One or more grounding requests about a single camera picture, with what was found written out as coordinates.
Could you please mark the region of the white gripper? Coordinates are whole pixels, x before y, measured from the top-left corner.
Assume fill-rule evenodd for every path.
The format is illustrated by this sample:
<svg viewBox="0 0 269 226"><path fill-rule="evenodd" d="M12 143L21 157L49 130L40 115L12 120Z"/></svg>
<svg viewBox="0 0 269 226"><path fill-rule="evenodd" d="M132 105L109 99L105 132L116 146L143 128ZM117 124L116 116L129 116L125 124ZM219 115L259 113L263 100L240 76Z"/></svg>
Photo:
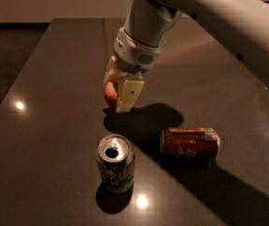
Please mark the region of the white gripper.
<svg viewBox="0 0 269 226"><path fill-rule="evenodd" d="M109 58L103 87L112 85L118 92L116 112L129 112L135 105L142 89L144 79L138 72L145 73L153 68L161 50L132 39L122 27L114 42L114 55ZM130 73L122 77L122 71Z"/></svg>

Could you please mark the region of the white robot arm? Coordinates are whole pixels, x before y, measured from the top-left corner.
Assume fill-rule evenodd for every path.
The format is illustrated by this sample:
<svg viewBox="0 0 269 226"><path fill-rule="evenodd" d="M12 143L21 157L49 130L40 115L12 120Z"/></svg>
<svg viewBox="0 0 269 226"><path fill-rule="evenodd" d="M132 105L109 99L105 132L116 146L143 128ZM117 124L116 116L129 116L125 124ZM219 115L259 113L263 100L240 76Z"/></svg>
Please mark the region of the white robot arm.
<svg viewBox="0 0 269 226"><path fill-rule="evenodd" d="M269 3L261 0L134 0L114 42L103 80L104 99L128 112L153 67L165 32L186 14L269 88Z"/></svg>

